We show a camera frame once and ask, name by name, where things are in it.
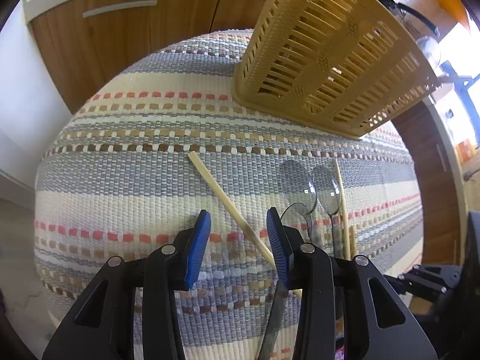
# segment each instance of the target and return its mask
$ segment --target white wall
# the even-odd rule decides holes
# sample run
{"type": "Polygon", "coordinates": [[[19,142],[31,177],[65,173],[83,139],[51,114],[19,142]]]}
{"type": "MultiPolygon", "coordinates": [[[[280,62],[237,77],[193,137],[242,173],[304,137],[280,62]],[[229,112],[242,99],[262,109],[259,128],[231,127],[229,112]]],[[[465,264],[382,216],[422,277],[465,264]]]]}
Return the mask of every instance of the white wall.
{"type": "Polygon", "coordinates": [[[32,191],[41,156],[70,118],[20,2],[0,32],[0,174],[32,191]]]}

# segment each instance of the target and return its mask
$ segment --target table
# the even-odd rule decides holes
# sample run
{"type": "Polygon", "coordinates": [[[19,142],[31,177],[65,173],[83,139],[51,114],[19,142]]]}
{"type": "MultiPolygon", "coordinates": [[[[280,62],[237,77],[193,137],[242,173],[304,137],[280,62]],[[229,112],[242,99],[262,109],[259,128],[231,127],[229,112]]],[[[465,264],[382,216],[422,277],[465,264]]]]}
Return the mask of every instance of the table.
{"type": "MultiPolygon", "coordinates": [[[[336,158],[358,251],[383,272],[418,259],[421,198],[393,125],[357,142],[240,107],[231,98],[231,77],[250,36],[249,30],[216,32],[151,54],[90,98],[52,143],[38,169],[34,255],[54,320],[108,257],[146,257],[206,209],[212,231],[199,280],[176,294],[185,354],[254,359],[276,272],[196,173],[190,151],[267,245],[267,209],[288,205],[280,164],[294,159],[308,170],[333,169],[336,158]]],[[[330,222],[319,205],[314,217],[328,241],[330,222]]],[[[290,295],[275,347],[279,359],[291,357],[299,305],[290,295]]]]}

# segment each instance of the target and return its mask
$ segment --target ribbed blue pad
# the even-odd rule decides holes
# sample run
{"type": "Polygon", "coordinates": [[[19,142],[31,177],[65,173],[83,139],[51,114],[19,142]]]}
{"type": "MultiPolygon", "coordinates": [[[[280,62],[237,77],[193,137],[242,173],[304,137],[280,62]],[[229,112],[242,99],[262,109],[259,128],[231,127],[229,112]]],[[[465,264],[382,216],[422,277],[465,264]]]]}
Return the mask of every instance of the ribbed blue pad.
{"type": "Polygon", "coordinates": [[[270,246],[272,248],[273,258],[275,260],[275,265],[277,267],[278,278],[285,284],[285,287],[289,287],[290,277],[289,277],[289,259],[286,251],[283,249],[282,242],[278,235],[277,225],[275,225],[275,220],[273,219],[271,210],[267,211],[267,232],[268,239],[270,240],[270,246]]]}
{"type": "Polygon", "coordinates": [[[202,210],[195,223],[195,238],[193,240],[191,251],[188,256],[187,274],[185,275],[185,284],[191,288],[198,279],[198,273],[202,265],[203,255],[210,235],[210,213],[202,210]]]}

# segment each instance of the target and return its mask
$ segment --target woven pattern basket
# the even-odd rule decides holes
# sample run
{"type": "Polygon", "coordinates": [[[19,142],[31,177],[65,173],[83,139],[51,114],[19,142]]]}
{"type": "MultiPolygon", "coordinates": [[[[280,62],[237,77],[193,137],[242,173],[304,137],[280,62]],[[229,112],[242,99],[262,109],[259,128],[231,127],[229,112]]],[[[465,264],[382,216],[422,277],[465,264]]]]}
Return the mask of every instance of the woven pattern basket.
{"type": "Polygon", "coordinates": [[[437,85],[414,39],[377,0],[266,0],[233,96],[245,107],[359,138],[437,85]]]}

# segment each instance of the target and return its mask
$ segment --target silver screw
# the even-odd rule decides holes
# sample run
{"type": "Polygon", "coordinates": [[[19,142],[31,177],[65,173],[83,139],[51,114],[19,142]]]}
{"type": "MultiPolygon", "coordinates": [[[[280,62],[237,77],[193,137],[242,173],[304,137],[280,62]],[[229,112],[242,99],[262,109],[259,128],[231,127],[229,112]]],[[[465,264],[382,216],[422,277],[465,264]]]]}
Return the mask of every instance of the silver screw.
{"type": "Polygon", "coordinates": [[[121,262],[122,259],[119,256],[115,256],[109,259],[109,266],[119,266],[121,262]]]}
{"type": "Polygon", "coordinates": [[[302,244],[302,246],[300,246],[300,250],[303,253],[313,253],[315,251],[315,246],[313,246],[312,244],[305,243],[305,244],[302,244]]]}
{"type": "Polygon", "coordinates": [[[360,256],[355,257],[355,262],[360,266],[367,266],[368,265],[368,258],[360,255],[360,256]]]}
{"type": "Polygon", "coordinates": [[[164,247],[162,247],[162,253],[163,254],[173,254],[175,253],[175,246],[173,245],[165,245],[164,247]]]}

